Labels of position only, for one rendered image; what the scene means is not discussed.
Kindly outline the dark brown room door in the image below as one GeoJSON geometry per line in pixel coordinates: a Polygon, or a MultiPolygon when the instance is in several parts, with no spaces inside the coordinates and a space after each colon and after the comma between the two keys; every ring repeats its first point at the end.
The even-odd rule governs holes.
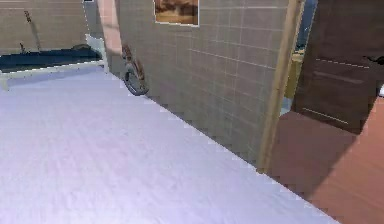
{"type": "Polygon", "coordinates": [[[292,110],[359,134],[384,85],[384,0],[318,0],[292,110]]]}

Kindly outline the brown shower fixture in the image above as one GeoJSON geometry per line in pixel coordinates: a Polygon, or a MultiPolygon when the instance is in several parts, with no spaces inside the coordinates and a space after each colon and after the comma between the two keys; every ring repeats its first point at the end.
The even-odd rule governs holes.
{"type": "MultiPolygon", "coordinates": [[[[36,49],[37,52],[41,52],[41,42],[40,42],[40,39],[39,39],[39,36],[38,36],[36,25],[32,21],[32,18],[30,16],[30,13],[28,12],[28,10],[24,10],[24,15],[25,15],[27,24],[28,24],[28,26],[30,28],[31,34],[32,34],[32,41],[34,43],[35,49],[36,49]]],[[[25,49],[25,46],[24,46],[23,42],[20,42],[19,45],[20,45],[21,53],[22,54],[26,54],[27,51],[25,49]]]]}

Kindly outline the brown framed wall picture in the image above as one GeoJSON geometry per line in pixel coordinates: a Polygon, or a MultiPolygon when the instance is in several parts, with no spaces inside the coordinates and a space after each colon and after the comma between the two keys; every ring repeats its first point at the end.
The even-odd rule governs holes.
{"type": "Polygon", "coordinates": [[[154,11],[158,23],[199,25],[199,0],[154,0],[154,11]]]}

